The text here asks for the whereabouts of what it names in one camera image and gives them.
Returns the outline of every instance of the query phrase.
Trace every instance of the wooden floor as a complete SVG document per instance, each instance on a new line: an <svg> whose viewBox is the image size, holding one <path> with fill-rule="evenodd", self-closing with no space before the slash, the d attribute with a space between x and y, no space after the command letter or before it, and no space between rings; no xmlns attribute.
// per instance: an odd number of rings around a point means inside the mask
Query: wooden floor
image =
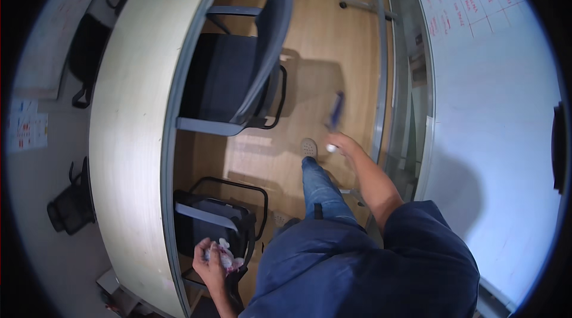
<svg viewBox="0 0 572 318"><path fill-rule="evenodd" d="M216 0L216 5L263 7L265 0ZM374 128L379 74L377 15L365 10L341 9L339 0L294 0L282 64L288 71L287 97L278 126L272 130L249 128L234 137L179 131L175 149L174 186L188 190L199 178L214 176L261 186L269 195L269 210L304 217L300 142L318 143L318 161L340 188L357 187L344 158L325 151L324 126L336 91L346 94L340 130L369 150ZM250 18L224 19L231 32L255 35ZM204 32L218 32L206 24ZM245 189L205 186L201 189L223 200L235 200L256 210L262 220L262 197ZM358 221L369 216L352 197L345 198ZM247 275L240 282L245 304L254 294L262 245L272 238L268 213L264 235L256 244ZM184 270L190 260L181 260Z"/></svg>

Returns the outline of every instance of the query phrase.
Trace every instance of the wooden desk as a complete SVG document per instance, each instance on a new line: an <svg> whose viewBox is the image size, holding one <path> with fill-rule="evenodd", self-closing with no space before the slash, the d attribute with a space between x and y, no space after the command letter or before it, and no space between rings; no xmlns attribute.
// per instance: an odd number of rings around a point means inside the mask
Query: wooden desk
<svg viewBox="0 0 572 318"><path fill-rule="evenodd" d="M128 0L91 105L89 169L119 283L174 317L190 315L175 246L175 117L213 0Z"/></svg>

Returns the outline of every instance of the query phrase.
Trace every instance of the jeans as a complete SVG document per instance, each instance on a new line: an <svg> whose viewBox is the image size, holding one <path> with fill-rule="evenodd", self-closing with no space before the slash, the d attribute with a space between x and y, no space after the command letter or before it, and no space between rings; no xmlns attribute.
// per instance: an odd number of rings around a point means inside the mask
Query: jeans
<svg viewBox="0 0 572 318"><path fill-rule="evenodd" d="M302 159L302 183L304 185L304 202L306 216L304 220L314 219L314 204L321 204L324 220L344 222L359 227L354 213L341 196L340 190L333 185L332 180L316 160L312 157ZM274 231L274 236L300 222L300 219L290 219L282 228Z"/></svg>

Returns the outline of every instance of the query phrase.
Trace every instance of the hand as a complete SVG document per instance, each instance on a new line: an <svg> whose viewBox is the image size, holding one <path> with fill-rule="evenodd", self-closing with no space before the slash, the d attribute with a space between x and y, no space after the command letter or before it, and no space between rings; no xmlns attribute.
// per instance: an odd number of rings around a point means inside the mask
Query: hand
<svg viewBox="0 0 572 318"><path fill-rule="evenodd" d="M333 144L336 146L339 153L348 158L353 157L356 151L362 150L361 146L357 142L341 132L330 133L326 137L325 141L326 144Z"/></svg>
<svg viewBox="0 0 572 318"><path fill-rule="evenodd" d="M207 262L204 255L209 247L211 247L211 259ZM220 263L220 250L215 241L211 242L207 237L195 246L193 269L201 276L209 292L224 290L226 271Z"/></svg>

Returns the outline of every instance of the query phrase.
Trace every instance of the leg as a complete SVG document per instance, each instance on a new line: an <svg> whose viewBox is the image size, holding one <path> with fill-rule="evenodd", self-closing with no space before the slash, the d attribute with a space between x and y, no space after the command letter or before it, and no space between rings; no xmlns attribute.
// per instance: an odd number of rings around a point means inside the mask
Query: leg
<svg viewBox="0 0 572 318"><path fill-rule="evenodd" d="M302 182L306 219L314 218L314 204L321 204L324 219L337 219L357 225L357 220L341 196L339 189L312 157L302 159Z"/></svg>

